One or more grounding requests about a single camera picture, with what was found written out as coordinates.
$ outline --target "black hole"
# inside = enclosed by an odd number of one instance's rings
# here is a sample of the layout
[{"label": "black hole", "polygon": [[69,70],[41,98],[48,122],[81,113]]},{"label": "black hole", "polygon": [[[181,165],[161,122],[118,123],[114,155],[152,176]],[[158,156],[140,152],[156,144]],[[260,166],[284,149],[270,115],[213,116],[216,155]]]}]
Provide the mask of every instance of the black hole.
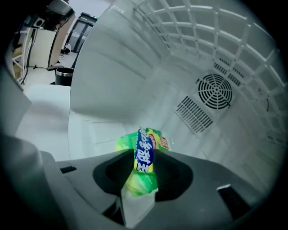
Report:
[{"label": "black hole", "polygon": [[73,166],[69,166],[69,167],[61,168],[60,170],[63,174],[65,174],[65,173],[75,171],[75,170],[77,170],[77,168],[75,168]]},{"label": "black hole", "polygon": [[36,22],[36,26],[41,26],[42,25],[42,23],[43,23],[43,21],[42,20],[39,20],[38,22]]},{"label": "black hole", "polygon": [[231,186],[218,189],[218,193],[229,209],[234,220],[237,220],[239,217],[250,211],[250,206]]}]

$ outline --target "white plastic bin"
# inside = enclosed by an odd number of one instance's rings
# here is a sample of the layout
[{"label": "white plastic bin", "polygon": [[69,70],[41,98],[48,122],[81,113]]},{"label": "white plastic bin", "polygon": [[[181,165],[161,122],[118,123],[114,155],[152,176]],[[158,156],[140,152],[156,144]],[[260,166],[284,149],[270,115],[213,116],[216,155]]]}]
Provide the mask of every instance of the white plastic bin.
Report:
[{"label": "white plastic bin", "polygon": [[118,0],[77,60],[70,156],[113,152],[150,127],[265,193],[287,147],[286,86],[275,41],[238,1]]}]

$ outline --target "blue label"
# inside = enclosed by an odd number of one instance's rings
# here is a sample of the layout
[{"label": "blue label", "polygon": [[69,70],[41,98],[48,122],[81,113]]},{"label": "blue label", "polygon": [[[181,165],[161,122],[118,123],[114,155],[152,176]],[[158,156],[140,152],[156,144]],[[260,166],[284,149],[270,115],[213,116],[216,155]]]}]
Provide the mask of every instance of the blue label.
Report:
[{"label": "blue label", "polygon": [[153,145],[148,134],[143,128],[139,128],[135,147],[135,158],[137,159],[137,170],[148,171],[148,166],[153,163]]}]

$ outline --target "glass door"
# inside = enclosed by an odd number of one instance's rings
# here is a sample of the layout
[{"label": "glass door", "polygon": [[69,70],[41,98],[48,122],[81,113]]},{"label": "glass door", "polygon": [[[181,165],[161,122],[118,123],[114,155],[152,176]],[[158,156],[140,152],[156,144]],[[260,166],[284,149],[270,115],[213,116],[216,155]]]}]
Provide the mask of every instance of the glass door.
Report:
[{"label": "glass door", "polygon": [[90,30],[92,29],[96,21],[97,19],[91,17],[86,13],[81,14],[66,41],[71,45],[71,52],[80,52],[86,37],[88,36]]}]

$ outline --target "snack package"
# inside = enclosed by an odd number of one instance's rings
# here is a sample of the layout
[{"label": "snack package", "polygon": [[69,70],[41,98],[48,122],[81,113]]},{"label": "snack package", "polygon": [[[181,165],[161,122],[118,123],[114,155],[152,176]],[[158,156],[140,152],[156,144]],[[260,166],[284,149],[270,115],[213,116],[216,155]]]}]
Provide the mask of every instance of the snack package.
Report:
[{"label": "snack package", "polygon": [[139,128],[135,133],[120,137],[116,150],[134,148],[134,167],[126,181],[133,196],[141,196],[158,191],[154,172],[154,149],[169,150],[168,143],[160,131]]}]

